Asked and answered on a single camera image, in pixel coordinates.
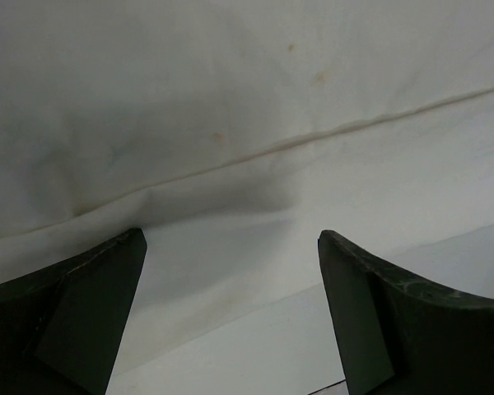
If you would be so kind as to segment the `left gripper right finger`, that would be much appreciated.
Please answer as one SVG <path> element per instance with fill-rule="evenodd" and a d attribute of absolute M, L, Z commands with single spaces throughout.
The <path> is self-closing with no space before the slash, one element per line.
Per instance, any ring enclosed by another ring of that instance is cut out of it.
<path fill-rule="evenodd" d="M 319 265 L 351 394 L 494 394 L 494 300 L 325 230 Z"/>

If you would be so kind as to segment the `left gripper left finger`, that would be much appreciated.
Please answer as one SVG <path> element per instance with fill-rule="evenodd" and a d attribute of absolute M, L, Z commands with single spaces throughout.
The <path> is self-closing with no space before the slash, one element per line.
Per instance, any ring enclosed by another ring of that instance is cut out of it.
<path fill-rule="evenodd" d="M 104 394 L 146 252 L 134 228 L 0 284 L 0 394 Z"/>

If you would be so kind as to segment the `white t shirt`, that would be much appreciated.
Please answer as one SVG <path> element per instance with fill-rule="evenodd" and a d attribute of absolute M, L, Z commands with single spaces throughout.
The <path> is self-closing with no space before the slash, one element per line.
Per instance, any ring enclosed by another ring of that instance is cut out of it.
<path fill-rule="evenodd" d="M 494 225 L 494 1 L 0 1 L 0 283 L 130 227 L 122 374 Z"/>

